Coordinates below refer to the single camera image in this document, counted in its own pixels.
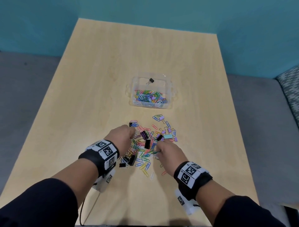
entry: person's right arm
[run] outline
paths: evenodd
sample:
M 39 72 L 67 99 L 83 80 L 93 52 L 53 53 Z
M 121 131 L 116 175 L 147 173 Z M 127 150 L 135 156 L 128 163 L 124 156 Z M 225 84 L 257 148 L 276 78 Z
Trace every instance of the person's right arm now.
M 159 141 L 157 156 L 166 172 L 174 176 L 178 167 L 188 159 L 176 144 Z M 208 220 L 217 226 L 284 226 L 271 213 L 247 196 L 236 196 L 214 180 L 198 189 L 196 201 Z

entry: wall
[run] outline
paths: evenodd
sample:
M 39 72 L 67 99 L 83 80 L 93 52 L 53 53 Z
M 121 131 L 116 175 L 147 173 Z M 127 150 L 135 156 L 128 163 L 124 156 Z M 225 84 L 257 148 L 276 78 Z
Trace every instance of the wall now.
M 299 64 L 297 0 L 1 0 L 0 50 L 61 56 L 78 17 L 216 33 L 227 73 Z

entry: black wristband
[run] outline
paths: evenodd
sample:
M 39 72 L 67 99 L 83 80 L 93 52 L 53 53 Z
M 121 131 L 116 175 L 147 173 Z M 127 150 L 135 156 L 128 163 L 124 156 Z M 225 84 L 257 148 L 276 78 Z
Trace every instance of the black wristband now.
M 113 142 L 100 140 L 88 146 L 78 159 L 86 158 L 92 161 L 98 170 L 99 177 L 105 177 L 116 165 L 119 150 Z
M 196 200 L 198 189 L 213 179 L 206 169 L 188 161 L 179 165 L 173 177 L 179 184 L 180 192 L 188 200 Z

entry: person's left arm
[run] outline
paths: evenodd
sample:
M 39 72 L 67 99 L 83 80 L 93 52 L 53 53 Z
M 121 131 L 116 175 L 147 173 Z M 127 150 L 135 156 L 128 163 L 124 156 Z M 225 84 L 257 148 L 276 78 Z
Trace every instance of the person's left arm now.
M 122 125 L 104 138 L 112 142 L 118 156 L 131 145 L 135 128 Z M 0 209 L 0 226 L 74 226 L 78 208 L 96 179 L 105 172 L 104 158 L 89 149 L 79 159 L 42 180 Z

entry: hand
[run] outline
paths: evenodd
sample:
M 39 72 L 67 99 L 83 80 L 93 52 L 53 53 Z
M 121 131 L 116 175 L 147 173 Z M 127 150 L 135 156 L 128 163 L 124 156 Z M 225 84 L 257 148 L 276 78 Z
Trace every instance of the hand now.
M 173 177 L 180 164 L 188 161 L 182 149 L 169 140 L 158 141 L 156 154 L 166 172 Z
M 136 129 L 128 125 L 122 125 L 112 129 L 104 140 L 110 140 L 119 150 L 119 155 L 124 156 L 131 146 L 131 139 L 134 137 Z

